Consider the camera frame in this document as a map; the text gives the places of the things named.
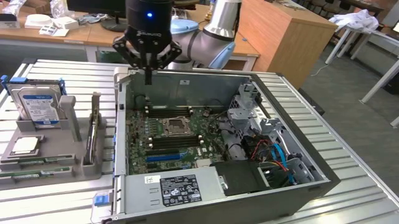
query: warning label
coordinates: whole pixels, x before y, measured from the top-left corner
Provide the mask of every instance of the warning label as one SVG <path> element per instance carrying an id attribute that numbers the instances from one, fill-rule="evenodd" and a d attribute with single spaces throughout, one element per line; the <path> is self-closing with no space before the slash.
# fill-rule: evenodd
<path id="1" fill-rule="evenodd" d="M 58 122 L 57 110 L 52 107 L 50 95 L 24 95 L 25 109 L 32 121 L 41 125 L 50 125 Z"/>
<path id="2" fill-rule="evenodd" d="M 161 200 L 166 207 L 201 201 L 194 175 L 162 178 Z"/>

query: robotic arm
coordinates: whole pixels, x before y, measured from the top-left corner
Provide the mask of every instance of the robotic arm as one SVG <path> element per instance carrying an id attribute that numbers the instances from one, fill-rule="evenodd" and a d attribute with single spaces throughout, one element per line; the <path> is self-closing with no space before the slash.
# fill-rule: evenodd
<path id="1" fill-rule="evenodd" d="M 152 73 L 181 53 L 170 37 L 172 5 L 172 0 L 125 0 L 128 28 L 124 35 L 114 39 L 113 48 L 129 65 L 144 72 L 145 85 L 152 84 Z M 126 42 L 138 54 L 126 48 Z"/>
<path id="2" fill-rule="evenodd" d="M 204 30 L 189 20 L 172 20 L 172 0 L 125 0 L 128 28 L 113 41 L 116 52 L 145 74 L 152 84 L 157 69 L 190 70 L 192 61 L 221 69 L 234 48 L 241 0 L 217 0 L 212 19 Z M 126 48 L 130 43 L 133 53 Z"/>
<path id="3" fill-rule="evenodd" d="M 172 20 L 172 39 L 182 52 L 168 69 L 190 70 L 192 61 L 208 68 L 224 67 L 234 48 L 240 6 L 241 0 L 217 0 L 210 22 L 202 31 L 194 21 Z"/>

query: computer monitor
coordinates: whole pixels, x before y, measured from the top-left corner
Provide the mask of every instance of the computer monitor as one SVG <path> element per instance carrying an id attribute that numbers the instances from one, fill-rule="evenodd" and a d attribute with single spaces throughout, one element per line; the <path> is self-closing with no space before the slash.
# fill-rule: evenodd
<path id="1" fill-rule="evenodd" d="M 101 26 L 114 32 L 124 32 L 126 21 L 124 0 L 66 0 L 68 9 L 77 12 L 104 13 L 114 17 L 114 20 L 101 21 Z"/>

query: blue latch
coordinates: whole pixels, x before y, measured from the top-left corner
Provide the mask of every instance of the blue latch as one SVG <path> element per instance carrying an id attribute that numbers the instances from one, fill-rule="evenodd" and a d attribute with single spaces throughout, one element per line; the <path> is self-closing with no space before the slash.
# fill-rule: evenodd
<path id="1" fill-rule="evenodd" d="M 1 76 L 1 85 L 2 85 L 2 88 L 5 89 L 8 95 L 9 95 L 9 91 L 8 91 L 8 88 L 6 88 L 6 80 L 8 80 L 8 76 L 6 75 L 2 75 Z"/>
<path id="2" fill-rule="evenodd" d="M 25 84 L 28 81 L 26 77 L 13 77 L 9 80 L 9 83 Z"/>
<path id="3" fill-rule="evenodd" d="M 109 195 L 97 195 L 94 197 L 94 206 L 102 206 L 109 204 Z"/>
<path id="4" fill-rule="evenodd" d="M 60 86 L 60 90 L 61 90 L 61 95 L 66 95 L 66 91 L 65 91 L 65 81 L 62 78 L 58 79 L 58 86 Z"/>

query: ribbed metal surface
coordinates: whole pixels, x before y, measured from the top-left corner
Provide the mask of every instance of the ribbed metal surface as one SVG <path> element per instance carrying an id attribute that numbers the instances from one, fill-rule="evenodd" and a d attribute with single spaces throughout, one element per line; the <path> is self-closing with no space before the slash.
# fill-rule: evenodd
<path id="1" fill-rule="evenodd" d="M 29 71 L 18 70 L 28 78 L 61 77 L 65 80 L 66 92 L 76 96 L 78 117 L 86 117 L 89 114 L 92 91 L 102 93 L 100 108 L 101 115 L 106 118 L 104 175 L 93 181 L 1 191 L 0 222 L 50 223 L 56 220 L 57 223 L 90 223 L 92 197 L 98 190 L 109 189 L 112 186 L 113 68 L 112 64 L 38 60 Z M 397 197 L 316 115 L 310 106 L 304 103 L 285 80 L 273 74 L 258 76 L 341 179 L 341 183 L 327 195 L 310 201 L 293 216 L 265 224 L 399 223 Z M 13 120 L 18 114 L 10 98 L 4 94 L 0 95 L 0 102 L 4 102 L 0 108 L 1 154 L 16 128 Z M 276 116 L 266 102 L 262 106 L 270 116 Z"/>

